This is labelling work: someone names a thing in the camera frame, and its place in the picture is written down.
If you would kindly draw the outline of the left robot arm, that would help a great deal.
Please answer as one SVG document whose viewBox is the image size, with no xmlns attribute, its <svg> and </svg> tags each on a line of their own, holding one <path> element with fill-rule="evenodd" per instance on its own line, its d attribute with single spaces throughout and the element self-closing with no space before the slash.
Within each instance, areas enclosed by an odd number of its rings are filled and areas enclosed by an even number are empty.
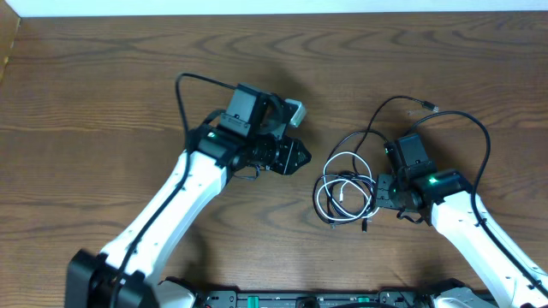
<svg viewBox="0 0 548 308">
<path fill-rule="evenodd" d="M 225 110 L 188 133 L 172 173 L 145 209 L 97 256 L 81 250 L 68 264 L 67 307 L 192 307 L 197 295 L 161 277 L 198 214 L 241 169 L 292 175 L 311 161 L 286 134 L 307 111 L 302 102 L 240 84 Z"/>
</svg>

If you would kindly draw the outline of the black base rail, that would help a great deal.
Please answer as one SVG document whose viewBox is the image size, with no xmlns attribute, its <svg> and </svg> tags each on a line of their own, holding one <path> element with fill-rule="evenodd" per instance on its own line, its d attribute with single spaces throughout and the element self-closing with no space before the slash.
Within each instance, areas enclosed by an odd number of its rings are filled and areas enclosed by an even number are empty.
<svg viewBox="0 0 548 308">
<path fill-rule="evenodd" d="M 299 307 L 495 307 L 490 294 L 476 294 L 467 287 L 441 293 L 385 288 L 366 293 L 274 293 L 214 290 L 197 293 L 190 308 L 299 308 Z"/>
</svg>

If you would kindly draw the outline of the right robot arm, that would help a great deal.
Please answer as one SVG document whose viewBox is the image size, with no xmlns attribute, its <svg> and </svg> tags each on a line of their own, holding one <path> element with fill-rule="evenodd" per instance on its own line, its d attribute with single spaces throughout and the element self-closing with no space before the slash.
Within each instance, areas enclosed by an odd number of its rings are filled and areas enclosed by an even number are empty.
<svg viewBox="0 0 548 308">
<path fill-rule="evenodd" d="M 416 133 L 384 144 L 391 173 L 378 176 L 375 206 L 434 227 L 466 259 L 500 307 L 547 305 L 547 274 L 497 224 L 457 170 L 440 171 Z"/>
</svg>

